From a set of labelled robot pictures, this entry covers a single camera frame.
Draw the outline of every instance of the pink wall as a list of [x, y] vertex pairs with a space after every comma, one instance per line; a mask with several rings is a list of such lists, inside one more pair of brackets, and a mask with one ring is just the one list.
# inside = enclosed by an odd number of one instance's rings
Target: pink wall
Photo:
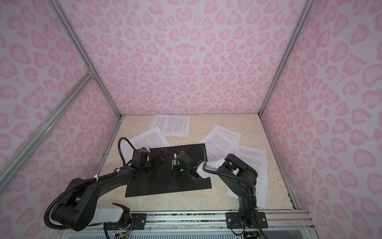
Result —
[[84, 75], [43, 0], [0, 5], [0, 171]]
[[319, 1], [265, 112], [321, 239], [382, 237], [381, 41], [381, 1]]
[[73, 178], [92, 176], [115, 123], [91, 82], [0, 195], [0, 238], [48, 239], [46, 208]]
[[122, 113], [258, 112], [305, 0], [62, 0]]

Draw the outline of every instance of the beige tabletop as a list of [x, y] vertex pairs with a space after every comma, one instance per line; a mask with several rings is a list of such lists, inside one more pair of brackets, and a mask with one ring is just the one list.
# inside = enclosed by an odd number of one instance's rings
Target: beige tabletop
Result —
[[[108, 158], [100, 175], [112, 172], [122, 166], [117, 143], [120, 137], [133, 138], [148, 131], [154, 120], [153, 115], [125, 116], [114, 139]], [[268, 157], [268, 196], [266, 209], [292, 209], [284, 182], [268, 144], [259, 116], [256, 114], [191, 115], [187, 138], [166, 136], [171, 146], [198, 143], [208, 135], [215, 125], [240, 133], [239, 144], [267, 151]], [[125, 197], [126, 186], [106, 193], [98, 199], [102, 205], [120, 203], [131, 211], [194, 211], [194, 210], [237, 210], [237, 199], [227, 196], [227, 186], [223, 181], [211, 178], [211, 189], [163, 193], [138, 197]]]

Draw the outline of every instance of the white sheet of paper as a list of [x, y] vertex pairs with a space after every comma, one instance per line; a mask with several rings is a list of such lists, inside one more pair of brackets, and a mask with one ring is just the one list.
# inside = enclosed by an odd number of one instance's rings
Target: white sheet of paper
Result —
[[159, 127], [164, 136], [187, 137], [191, 116], [155, 115], [151, 129]]
[[[166, 140], [160, 128], [157, 126], [149, 131], [146, 131], [132, 139], [130, 139], [131, 144], [136, 148], [160, 148], [160, 147], [170, 147], [170, 144]], [[133, 148], [128, 142], [121, 143], [121, 152], [125, 161], [128, 162], [133, 157]]]
[[235, 142], [216, 129], [199, 143], [206, 144], [207, 161], [220, 160], [235, 150]]
[[220, 133], [222, 133], [223, 135], [225, 135], [227, 138], [230, 138], [231, 140], [233, 140], [235, 142], [235, 144], [238, 144], [239, 141], [240, 141], [241, 134], [236, 133], [236, 132], [234, 132], [232, 130], [223, 128], [223, 127], [221, 127], [219, 125], [215, 125], [214, 130], [217, 130]]
[[[235, 155], [256, 170], [258, 174], [256, 179], [257, 206], [265, 208], [268, 195], [267, 151], [237, 145]], [[238, 198], [230, 189], [227, 190], [227, 196]]]

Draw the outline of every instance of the stack of papers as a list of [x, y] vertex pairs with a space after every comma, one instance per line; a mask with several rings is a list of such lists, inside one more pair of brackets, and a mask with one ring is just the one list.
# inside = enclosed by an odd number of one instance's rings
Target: stack of papers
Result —
[[[256, 148], [236, 145], [235, 156], [243, 160], [257, 172], [256, 178], [256, 205], [265, 208], [268, 195], [268, 160], [267, 151]], [[227, 196], [238, 198], [230, 189], [227, 190]]]
[[[137, 137], [129, 140], [131, 144], [136, 148], [160, 148], [160, 147], [170, 147], [170, 144], [166, 140], [160, 128], [157, 126], [155, 128], [146, 131]], [[133, 158], [133, 148], [128, 142], [121, 143], [121, 152], [125, 161], [128, 162]]]
[[207, 160], [217, 161], [225, 158], [227, 154], [234, 153], [240, 138], [241, 134], [215, 125], [211, 133], [199, 143], [206, 144]]
[[191, 116], [155, 115], [151, 129], [159, 127], [164, 136], [187, 137]]

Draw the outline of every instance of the robotic arm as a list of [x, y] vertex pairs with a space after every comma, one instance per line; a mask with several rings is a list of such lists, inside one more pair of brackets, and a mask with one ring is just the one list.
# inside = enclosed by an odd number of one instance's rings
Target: robotic arm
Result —
[[[219, 161], [205, 162], [192, 159], [186, 151], [174, 155], [179, 169], [194, 180], [219, 176], [238, 196], [242, 224], [252, 228], [256, 224], [257, 172], [233, 154]], [[98, 198], [152, 173], [163, 162], [160, 155], [151, 156], [149, 150], [142, 148], [134, 151], [131, 166], [123, 166], [111, 174], [95, 176], [93, 179], [73, 179], [66, 190], [49, 205], [44, 215], [45, 224], [53, 229], [71, 228], [75, 231], [106, 222], [118, 223], [120, 229], [128, 228], [131, 226], [129, 208], [119, 204], [97, 206]], [[49, 216], [62, 225], [53, 224]]]

